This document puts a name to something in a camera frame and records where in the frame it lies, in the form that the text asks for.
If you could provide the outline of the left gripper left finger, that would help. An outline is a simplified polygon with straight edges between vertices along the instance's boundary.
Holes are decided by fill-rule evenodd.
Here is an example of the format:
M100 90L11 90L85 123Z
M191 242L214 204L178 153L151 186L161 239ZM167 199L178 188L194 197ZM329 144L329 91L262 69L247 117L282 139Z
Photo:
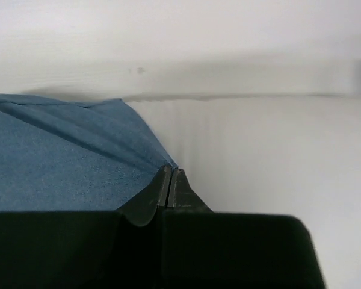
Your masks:
M113 211L0 213L0 288L153 288L170 181Z

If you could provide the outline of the blue pillowcase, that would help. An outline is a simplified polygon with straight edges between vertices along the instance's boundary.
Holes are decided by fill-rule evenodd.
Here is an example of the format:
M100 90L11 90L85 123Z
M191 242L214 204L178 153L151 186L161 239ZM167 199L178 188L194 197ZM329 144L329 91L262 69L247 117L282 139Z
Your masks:
M0 94L0 212L115 210L174 161L121 99Z

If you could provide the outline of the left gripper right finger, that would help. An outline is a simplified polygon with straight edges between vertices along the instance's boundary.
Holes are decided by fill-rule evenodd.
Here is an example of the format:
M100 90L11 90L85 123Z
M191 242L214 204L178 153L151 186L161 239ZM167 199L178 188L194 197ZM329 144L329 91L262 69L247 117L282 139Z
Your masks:
M164 288L324 288L305 225L296 217L215 213L174 171L162 214Z

